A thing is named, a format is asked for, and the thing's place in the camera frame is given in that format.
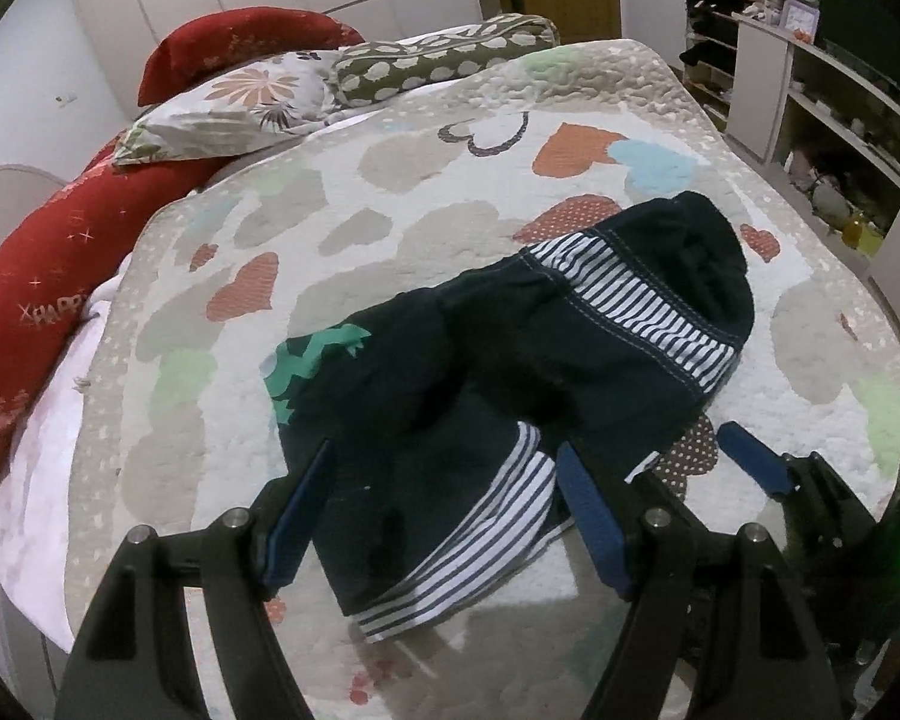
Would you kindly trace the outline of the dark striped pants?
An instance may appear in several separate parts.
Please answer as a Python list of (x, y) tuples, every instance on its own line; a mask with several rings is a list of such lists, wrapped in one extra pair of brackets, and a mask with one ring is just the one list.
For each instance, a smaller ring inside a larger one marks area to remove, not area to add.
[(533, 561), (574, 522), (559, 447), (595, 478), (663, 454), (753, 323), (736, 232), (683, 192), (283, 341), (284, 457), (336, 457), (315, 548), (341, 611), (380, 642)]

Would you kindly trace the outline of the pink bed sheet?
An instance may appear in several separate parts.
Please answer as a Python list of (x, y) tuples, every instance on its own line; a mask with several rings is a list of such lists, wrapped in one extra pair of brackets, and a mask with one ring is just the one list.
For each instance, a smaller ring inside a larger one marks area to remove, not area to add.
[(89, 369), (130, 259), (92, 291), (73, 336), (16, 427), (0, 475), (0, 585), (53, 644), (73, 648), (64, 598), (69, 479), (82, 426)]

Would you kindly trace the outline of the heart pattern quilt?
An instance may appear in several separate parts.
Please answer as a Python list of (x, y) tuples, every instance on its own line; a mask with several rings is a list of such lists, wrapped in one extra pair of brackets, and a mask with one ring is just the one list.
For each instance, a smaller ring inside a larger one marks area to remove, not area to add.
[(63, 718), (900, 718), (900, 341), (650, 49), (160, 210), (95, 355)]

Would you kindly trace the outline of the white shelf cabinet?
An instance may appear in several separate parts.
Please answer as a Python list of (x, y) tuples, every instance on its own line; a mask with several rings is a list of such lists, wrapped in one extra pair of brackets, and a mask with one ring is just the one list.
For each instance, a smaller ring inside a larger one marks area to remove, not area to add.
[(900, 103), (774, 26), (733, 18), (725, 133), (775, 187), (844, 240), (900, 331)]

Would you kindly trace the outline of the long red bolster pillow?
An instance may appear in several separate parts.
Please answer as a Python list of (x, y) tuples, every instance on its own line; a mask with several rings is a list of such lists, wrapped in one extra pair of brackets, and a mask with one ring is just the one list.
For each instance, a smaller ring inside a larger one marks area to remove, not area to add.
[(227, 164), (119, 167), (114, 149), (105, 146), (0, 245), (0, 472), (92, 291), (115, 273), (151, 216)]

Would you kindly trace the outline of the cluttered shoe rack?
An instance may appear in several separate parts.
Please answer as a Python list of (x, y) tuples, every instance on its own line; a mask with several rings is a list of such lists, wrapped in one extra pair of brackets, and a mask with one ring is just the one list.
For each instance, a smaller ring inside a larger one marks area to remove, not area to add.
[(730, 118), (741, 18), (767, 13), (767, 0), (685, 0), (683, 85), (720, 132)]

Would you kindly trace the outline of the olive dotted pillow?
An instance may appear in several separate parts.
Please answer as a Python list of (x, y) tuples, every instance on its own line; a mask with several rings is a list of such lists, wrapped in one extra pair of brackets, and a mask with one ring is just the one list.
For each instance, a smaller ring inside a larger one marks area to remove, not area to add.
[(341, 106), (368, 107), (559, 44), (559, 31), (548, 18), (502, 13), (475, 25), (348, 47), (331, 67), (328, 84)]

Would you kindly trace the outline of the floral white pillow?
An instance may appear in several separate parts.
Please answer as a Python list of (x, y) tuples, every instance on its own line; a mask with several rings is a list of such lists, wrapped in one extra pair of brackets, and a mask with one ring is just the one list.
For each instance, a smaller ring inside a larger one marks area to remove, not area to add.
[(112, 153), (119, 166), (244, 156), (317, 132), (338, 110), (337, 50), (271, 55), (224, 71), (142, 114)]

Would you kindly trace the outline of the small picture frame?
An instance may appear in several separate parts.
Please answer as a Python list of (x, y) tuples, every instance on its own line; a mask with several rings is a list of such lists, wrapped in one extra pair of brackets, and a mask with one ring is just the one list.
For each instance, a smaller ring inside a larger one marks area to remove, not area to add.
[(790, 32), (797, 41), (813, 44), (820, 22), (820, 10), (800, 0), (785, 0), (779, 26)]

